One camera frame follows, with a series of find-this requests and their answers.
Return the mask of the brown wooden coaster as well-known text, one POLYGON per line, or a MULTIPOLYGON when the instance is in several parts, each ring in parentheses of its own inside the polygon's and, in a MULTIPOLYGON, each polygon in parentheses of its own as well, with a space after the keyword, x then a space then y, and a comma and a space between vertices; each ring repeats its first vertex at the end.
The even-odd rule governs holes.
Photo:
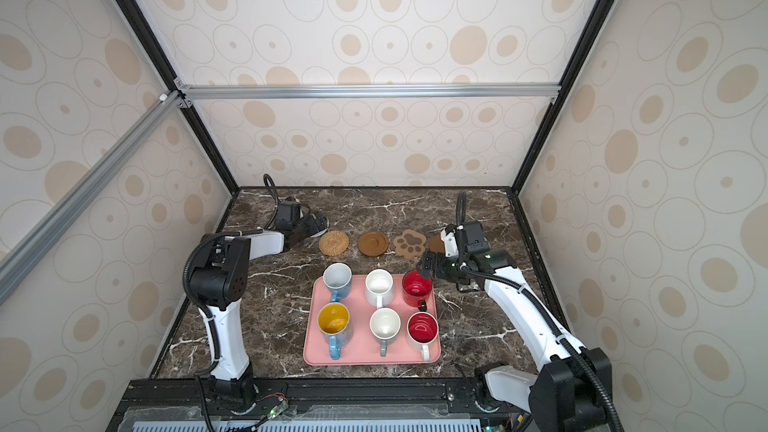
POLYGON ((369 231, 360 236, 357 246, 364 256, 378 257, 388 250, 389 240, 382 232, 369 231))
POLYGON ((428 241, 428 249, 435 253, 445 253, 445 246, 439 234, 433 236, 428 241))

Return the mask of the woven rattan round coaster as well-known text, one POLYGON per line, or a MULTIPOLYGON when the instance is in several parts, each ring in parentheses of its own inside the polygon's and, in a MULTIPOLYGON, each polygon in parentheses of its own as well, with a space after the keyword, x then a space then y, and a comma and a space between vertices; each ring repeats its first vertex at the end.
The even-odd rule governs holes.
POLYGON ((343 254, 349 247, 349 237, 344 232, 331 230, 326 232, 319 240, 320 251, 329 257, 343 254))

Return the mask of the brown paw shaped coaster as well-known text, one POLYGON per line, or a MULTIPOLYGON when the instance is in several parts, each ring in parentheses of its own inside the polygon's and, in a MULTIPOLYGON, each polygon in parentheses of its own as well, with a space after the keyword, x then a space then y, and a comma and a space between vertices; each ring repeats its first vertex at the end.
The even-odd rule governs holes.
POLYGON ((393 241, 395 254, 407 260, 420 258, 427 249, 426 237, 411 229, 404 230, 393 241))

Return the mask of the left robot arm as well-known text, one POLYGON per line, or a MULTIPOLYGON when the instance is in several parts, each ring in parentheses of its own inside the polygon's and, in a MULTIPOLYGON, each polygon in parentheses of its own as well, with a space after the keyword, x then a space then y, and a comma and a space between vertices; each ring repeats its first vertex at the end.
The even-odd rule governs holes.
POLYGON ((263 176, 274 200, 264 227, 208 234, 187 259, 182 285, 205 324, 211 364, 201 371, 216 398, 246 409, 256 401, 251 362, 241 328, 241 299, 251 261, 280 254, 328 230, 328 219, 293 197, 282 201, 272 177, 263 176))

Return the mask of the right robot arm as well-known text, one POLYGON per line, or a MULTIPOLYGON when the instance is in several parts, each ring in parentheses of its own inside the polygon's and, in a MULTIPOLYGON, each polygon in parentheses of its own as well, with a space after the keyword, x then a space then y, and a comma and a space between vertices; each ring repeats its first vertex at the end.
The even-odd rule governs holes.
POLYGON ((494 249, 483 226, 466 217, 459 193, 456 219, 440 233, 444 249, 425 252, 416 269, 426 279, 455 284, 460 292, 484 292, 506 314, 537 367, 527 373, 501 362, 475 371, 475 404, 483 412, 502 405, 519 409, 525 424, 542 431, 623 428, 613 402, 612 365, 599 348, 588 349, 535 295, 512 256, 494 249))

